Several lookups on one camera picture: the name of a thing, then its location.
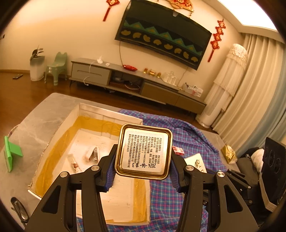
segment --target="hanging wall decoration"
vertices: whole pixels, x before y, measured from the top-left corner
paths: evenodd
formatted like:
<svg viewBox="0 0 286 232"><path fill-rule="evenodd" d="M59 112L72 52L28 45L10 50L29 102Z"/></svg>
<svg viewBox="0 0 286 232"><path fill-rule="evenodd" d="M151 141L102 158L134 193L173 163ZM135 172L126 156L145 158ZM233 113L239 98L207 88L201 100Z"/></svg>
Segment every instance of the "hanging wall decoration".
<svg viewBox="0 0 286 232"><path fill-rule="evenodd" d="M103 18L103 21L104 21L104 22L105 22L105 20L106 20L106 18L107 18L107 16L108 16L108 13L109 13L111 7L112 7L112 6L115 6L115 5L117 5L117 4L120 3L119 0L107 0L106 2L108 3L109 7L108 7L108 9L107 9L107 12L105 13L104 18Z"/></svg>
<svg viewBox="0 0 286 232"><path fill-rule="evenodd" d="M193 4L191 0L167 0L174 9L185 9L190 11L192 14L194 12Z"/></svg>
<svg viewBox="0 0 286 232"><path fill-rule="evenodd" d="M219 23L219 27L215 27L215 29L217 30L217 32L215 34L213 34L214 36L214 41L211 41L211 45L212 45L212 53L210 54L210 58L208 59L208 62L210 62L210 60L212 59L212 55L214 54L214 51L216 49L219 49L219 41L221 41L221 35L223 35L223 29L226 29L225 23L224 21L217 21Z"/></svg>

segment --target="tv stand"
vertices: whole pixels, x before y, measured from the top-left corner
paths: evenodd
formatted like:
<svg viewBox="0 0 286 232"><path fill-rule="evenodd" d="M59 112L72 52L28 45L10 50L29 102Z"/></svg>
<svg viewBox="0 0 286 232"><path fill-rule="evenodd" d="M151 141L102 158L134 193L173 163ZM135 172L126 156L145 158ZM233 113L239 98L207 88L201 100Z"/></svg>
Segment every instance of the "tv stand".
<svg viewBox="0 0 286 232"><path fill-rule="evenodd" d="M141 71L128 71L120 65L106 63L98 64L96 60L78 58L72 60L72 73L69 78L73 81L97 85L103 88L131 94L161 104L170 104L187 111L201 114L206 104L199 97L192 96L177 86L165 83L161 78L152 77ZM112 76L122 75L123 79L134 80L138 83L140 90L133 90L123 83L116 83Z"/></svg>

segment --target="square metal tin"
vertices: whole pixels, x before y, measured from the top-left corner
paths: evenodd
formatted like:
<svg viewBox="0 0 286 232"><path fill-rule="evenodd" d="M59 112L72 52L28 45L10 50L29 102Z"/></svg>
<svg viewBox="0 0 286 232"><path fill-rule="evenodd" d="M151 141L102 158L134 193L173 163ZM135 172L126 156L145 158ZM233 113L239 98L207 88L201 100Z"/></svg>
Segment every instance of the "square metal tin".
<svg viewBox="0 0 286 232"><path fill-rule="evenodd" d="M127 123L115 159L120 176L164 180L169 175L173 135L169 129Z"/></svg>

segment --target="silver screw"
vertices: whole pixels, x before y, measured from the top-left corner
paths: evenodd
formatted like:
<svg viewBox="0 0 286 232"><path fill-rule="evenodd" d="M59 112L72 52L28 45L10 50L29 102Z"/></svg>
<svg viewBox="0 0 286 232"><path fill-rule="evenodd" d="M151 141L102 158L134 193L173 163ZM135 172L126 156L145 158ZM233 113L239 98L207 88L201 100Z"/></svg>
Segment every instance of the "silver screw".
<svg viewBox="0 0 286 232"><path fill-rule="evenodd" d="M60 177L66 177L67 176L67 172L62 172L61 174L60 174Z"/></svg>
<svg viewBox="0 0 286 232"><path fill-rule="evenodd" d="M186 170L188 171L193 171L194 170L194 167L192 165L187 165L186 166Z"/></svg>
<svg viewBox="0 0 286 232"><path fill-rule="evenodd" d="M218 175L219 177L224 177L224 176L225 176L225 174L224 174L222 171L217 172L217 175Z"/></svg>
<svg viewBox="0 0 286 232"><path fill-rule="evenodd" d="M93 166L91 167L91 170L92 170L92 171L98 171L98 170L99 170L99 166L98 166L98 165L93 165Z"/></svg>

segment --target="wooden floor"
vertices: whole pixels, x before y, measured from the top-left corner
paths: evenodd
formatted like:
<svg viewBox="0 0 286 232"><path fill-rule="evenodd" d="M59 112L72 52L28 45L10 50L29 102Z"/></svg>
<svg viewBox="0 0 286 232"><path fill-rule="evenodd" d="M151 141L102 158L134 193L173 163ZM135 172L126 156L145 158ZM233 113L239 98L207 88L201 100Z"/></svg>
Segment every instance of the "wooden floor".
<svg viewBox="0 0 286 232"><path fill-rule="evenodd" d="M136 110L144 113L163 115L187 121L199 129L205 129L195 121L196 115L185 110L159 104L135 96L115 92L97 86L85 86L83 83L73 83L59 79L59 85L53 86L52 77L48 77L47 84L44 80L32 82L29 74L14 80L18 73L0 72L0 147L3 147L4 136L21 123L23 119L51 93L62 93L122 109Z"/></svg>

